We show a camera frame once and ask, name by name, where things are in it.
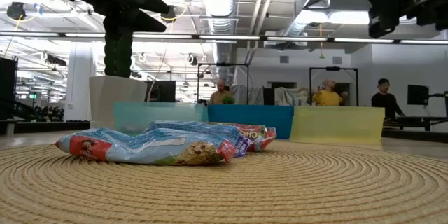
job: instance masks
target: floor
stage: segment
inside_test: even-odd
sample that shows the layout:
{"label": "floor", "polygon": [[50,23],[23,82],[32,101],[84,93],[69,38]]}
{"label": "floor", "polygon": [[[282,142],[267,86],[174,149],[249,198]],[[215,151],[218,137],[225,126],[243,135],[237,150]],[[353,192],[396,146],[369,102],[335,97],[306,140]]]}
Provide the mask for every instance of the floor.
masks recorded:
{"label": "floor", "polygon": [[[60,137],[70,133],[72,132],[14,134],[11,137],[0,136],[0,149],[39,144],[53,144]],[[381,144],[382,149],[385,151],[448,160],[448,144],[446,143],[383,138]],[[371,145],[356,145],[364,148],[378,148],[378,146]]]}

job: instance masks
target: person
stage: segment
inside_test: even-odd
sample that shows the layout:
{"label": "person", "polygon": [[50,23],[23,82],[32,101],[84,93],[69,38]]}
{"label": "person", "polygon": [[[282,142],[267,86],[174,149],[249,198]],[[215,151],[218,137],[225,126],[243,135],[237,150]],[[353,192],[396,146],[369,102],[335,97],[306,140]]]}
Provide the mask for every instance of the person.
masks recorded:
{"label": "person", "polygon": [[339,96],[335,91],[336,82],[334,80],[326,79],[322,82],[323,89],[320,91],[313,91],[313,102],[318,106],[339,106],[349,94],[347,92],[341,93]]}
{"label": "person", "polygon": [[372,97],[372,106],[377,108],[384,108],[387,120],[395,119],[395,113],[400,116],[406,116],[399,105],[397,99],[393,94],[389,94],[391,83],[388,79],[382,78],[378,80],[378,93]]}
{"label": "person", "polygon": [[211,94],[209,102],[210,105],[222,104],[224,97],[233,97],[233,94],[230,91],[224,89],[225,81],[223,79],[220,78],[216,81],[216,87],[218,91]]}

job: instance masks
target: monitor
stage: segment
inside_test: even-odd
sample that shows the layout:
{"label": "monitor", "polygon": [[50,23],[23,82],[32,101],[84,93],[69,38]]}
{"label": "monitor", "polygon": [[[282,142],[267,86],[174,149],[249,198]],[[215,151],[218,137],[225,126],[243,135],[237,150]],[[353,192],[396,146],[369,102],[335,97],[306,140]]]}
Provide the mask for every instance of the monitor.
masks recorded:
{"label": "monitor", "polygon": [[409,105],[428,105],[429,87],[422,85],[407,86],[407,103]]}

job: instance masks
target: round jute rug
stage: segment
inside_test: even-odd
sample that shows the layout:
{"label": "round jute rug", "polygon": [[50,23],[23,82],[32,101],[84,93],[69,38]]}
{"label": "round jute rug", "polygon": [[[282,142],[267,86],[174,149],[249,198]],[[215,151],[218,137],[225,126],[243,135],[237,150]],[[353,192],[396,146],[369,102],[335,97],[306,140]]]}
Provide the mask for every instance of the round jute rug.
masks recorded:
{"label": "round jute rug", "polygon": [[0,151],[0,223],[448,223],[448,163],[277,141],[208,167]]}

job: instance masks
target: light blue bin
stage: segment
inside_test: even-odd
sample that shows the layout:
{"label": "light blue bin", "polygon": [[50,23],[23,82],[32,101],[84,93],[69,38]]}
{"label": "light blue bin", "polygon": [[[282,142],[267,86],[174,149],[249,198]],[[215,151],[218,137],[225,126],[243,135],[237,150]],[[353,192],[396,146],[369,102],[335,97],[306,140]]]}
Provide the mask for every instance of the light blue bin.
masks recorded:
{"label": "light blue bin", "polygon": [[113,113],[115,129],[130,136],[141,134],[156,120],[208,121],[207,108],[203,104],[117,101]]}

